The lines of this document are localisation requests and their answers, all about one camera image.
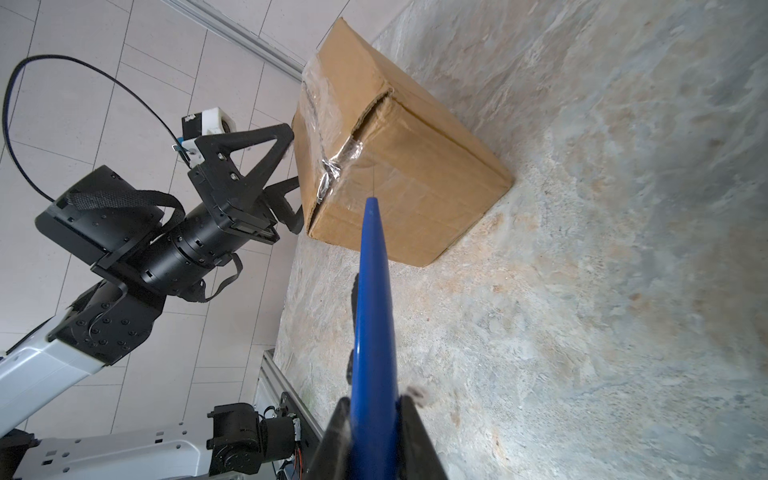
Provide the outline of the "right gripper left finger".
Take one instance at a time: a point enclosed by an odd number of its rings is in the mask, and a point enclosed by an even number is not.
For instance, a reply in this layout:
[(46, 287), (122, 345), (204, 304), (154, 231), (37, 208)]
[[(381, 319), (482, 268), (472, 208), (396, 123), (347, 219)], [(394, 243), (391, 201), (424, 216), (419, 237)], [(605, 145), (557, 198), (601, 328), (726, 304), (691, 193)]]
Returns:
[(351, 447), (350, 399), (342, 397), (336, 404), (305, 478), (346, 480)]

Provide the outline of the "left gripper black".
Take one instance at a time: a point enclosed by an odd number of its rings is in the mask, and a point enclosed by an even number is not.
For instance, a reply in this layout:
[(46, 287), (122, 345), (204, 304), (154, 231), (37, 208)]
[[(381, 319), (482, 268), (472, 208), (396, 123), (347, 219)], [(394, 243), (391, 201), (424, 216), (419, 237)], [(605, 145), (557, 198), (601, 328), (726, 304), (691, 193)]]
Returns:
[(241, 272), (237, 250), (247, 242), (276, 243), (277, 223), (299, 234), (303, 207), (294, 210), (286, 199), (300, 187), (299, 178), (280, 176), (293, 140), (285, 123), (196, 138), (204, 161), (189, 177), (202, 203), (185, 213), (169, 194), (137, 193), (133, 203), (166, 207), (172, 216), (128, 257), (131, 280), (158, 296), (208, 300), (204, 277), (229, 263)]

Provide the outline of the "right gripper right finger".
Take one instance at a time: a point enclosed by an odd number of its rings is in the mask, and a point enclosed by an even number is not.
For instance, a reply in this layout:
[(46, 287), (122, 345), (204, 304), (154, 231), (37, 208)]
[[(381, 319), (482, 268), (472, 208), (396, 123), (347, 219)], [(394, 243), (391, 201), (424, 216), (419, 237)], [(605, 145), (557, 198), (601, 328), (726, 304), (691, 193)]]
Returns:
[(402, 395), (398, 404), (398, 479), (447, 480), (413, 399)]

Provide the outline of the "blue utility knife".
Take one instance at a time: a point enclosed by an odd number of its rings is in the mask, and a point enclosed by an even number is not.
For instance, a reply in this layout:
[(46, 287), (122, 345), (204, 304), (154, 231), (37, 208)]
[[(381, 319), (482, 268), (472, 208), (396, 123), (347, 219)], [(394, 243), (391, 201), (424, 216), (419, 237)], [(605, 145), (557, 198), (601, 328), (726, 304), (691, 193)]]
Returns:
[(398, 388), (388, 255), (378, 199), (366, 200), (352, 374), (350, 479), (397, 477)]

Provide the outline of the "brown cardboard express box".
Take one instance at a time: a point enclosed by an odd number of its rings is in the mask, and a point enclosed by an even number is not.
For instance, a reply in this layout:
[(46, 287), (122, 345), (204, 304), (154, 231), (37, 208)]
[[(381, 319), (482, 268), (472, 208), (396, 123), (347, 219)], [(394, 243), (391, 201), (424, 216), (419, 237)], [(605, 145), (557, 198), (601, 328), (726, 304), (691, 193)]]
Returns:
[(303, 70), (292, 127), (307, 235), (358, 249), (373, 197), (395, 262), (434, 262), (513, 183), (482, 141), (344, 20)]

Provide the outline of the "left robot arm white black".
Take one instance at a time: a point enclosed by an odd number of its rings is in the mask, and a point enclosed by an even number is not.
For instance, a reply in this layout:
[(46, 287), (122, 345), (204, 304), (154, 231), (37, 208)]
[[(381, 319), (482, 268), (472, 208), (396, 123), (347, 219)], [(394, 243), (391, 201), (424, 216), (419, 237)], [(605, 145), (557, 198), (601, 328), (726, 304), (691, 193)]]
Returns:
[(185, 211), (168, 194), (137, 190), (101, 167), (53, 202), (37, 229), (86, 262), (99, 282), (34, 329), (1, 361), (1, 475), (5, 479), (181, 479), (252, 475), (291, 457), (296, 423), (252, 405), (215, 406), (194, 422), (102, 436), (39, 439), (21, 422), (69, 387), (118, 363), (150, 336), (170, 297), (206, 303), (206, 275), (240, 266), (249, 241), (274, 244), (277, 224), (298, 232), (270, 178), (294, 135), (286, 124), (202, 135), (189, 178), (201, 197)]

